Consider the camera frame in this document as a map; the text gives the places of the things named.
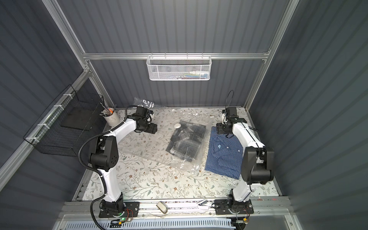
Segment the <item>blue checked shirt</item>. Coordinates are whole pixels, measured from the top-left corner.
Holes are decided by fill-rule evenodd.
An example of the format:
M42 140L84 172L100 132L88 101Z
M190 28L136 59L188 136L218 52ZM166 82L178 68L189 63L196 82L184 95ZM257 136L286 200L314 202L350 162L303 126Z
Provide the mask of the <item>blue checked shirt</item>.
M211 128L205 170L238 180L241 174L243 147L237 137L227 138Z

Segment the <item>black white plaid shirt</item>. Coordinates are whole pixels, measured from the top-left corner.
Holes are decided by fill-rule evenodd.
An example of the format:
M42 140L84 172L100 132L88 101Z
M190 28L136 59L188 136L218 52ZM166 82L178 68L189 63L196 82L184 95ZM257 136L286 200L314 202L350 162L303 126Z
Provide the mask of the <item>black white plaid shirt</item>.
M197 159L202 147L207 127L196 123L181 120L180 127L176 128L170 138L166 151L185 162L193 162Z

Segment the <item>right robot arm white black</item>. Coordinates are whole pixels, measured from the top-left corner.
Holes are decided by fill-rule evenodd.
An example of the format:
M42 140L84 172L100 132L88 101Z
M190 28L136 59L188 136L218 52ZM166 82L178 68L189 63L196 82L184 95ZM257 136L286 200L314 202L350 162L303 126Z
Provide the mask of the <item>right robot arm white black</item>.
M228 195L228 204L245 203L258 187L273 180L274 151L256 137L256 130L247 124L246 119L237 115L236 107L222 110L216 131L226 137L235 136L243 147L240 181Z

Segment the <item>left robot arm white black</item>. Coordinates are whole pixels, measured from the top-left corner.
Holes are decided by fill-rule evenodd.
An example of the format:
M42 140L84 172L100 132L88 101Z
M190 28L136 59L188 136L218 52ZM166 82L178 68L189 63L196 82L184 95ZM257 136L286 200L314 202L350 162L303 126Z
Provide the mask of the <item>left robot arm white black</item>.
M125 117L118 125L87 139L77 155L83 167L98 174L103 187L101 200L105 202L117 203L123 199L117 181L117 144L131 132L155 134L158 129L152 122L152 110L137 105L129 105L128 108L135 108L135 113L129 115L125 109Z

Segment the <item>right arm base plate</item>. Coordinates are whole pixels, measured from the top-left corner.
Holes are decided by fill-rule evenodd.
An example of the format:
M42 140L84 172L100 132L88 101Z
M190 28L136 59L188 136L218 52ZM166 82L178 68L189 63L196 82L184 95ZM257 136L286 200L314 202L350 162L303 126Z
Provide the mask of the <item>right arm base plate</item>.
M217 215L251 215L254 214L251 200L246 202L234 201L231 204L226 199L216 199L211 205Z

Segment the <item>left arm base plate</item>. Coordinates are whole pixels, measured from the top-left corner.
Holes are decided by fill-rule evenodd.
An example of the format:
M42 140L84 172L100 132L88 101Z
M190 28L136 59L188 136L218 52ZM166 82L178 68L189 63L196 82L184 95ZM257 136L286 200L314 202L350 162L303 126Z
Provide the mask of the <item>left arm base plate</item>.
M99 218L134 218L138 216L140 202L106 202L100 203Z

